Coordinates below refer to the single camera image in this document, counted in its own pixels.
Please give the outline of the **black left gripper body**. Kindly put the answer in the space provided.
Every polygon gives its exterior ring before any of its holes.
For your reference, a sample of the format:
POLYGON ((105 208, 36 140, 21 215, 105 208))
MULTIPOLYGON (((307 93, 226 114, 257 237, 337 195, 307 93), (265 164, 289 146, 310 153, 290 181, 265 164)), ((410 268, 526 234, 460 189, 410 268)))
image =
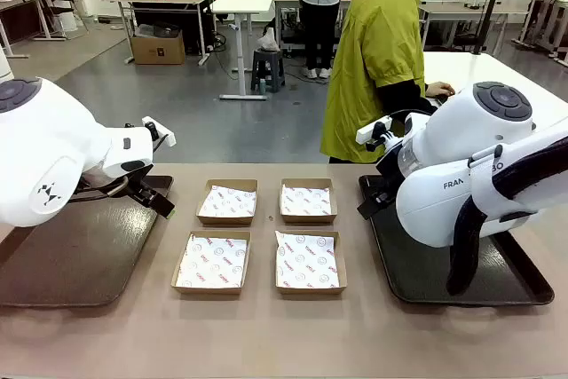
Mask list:
POLYGON ((125 195, 144 207, 150 207, 156 191, 144 182, 139 175, 127 176, 128 184, 125 187, 125 195))

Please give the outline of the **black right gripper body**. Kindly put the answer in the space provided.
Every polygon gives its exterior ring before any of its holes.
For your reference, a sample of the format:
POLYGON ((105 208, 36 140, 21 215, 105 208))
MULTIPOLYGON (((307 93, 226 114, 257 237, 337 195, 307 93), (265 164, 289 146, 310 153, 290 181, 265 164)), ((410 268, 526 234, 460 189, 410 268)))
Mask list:
POLYGON ((396 200, 402 173, 398 166, 391 164, 377 164, 376 168, 379 174, 371 179, 372 198, 379 209, 386 209, 396 200))

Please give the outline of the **person's right hand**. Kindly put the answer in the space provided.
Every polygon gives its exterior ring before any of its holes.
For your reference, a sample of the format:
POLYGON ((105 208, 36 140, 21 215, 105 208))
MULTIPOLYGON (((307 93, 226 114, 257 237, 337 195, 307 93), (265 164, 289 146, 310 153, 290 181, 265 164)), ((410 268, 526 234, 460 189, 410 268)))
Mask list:
POLYGON ((449 83, 434 82, 425 87, 425 96, 427 98, 452 97, 455 89, 449 83))

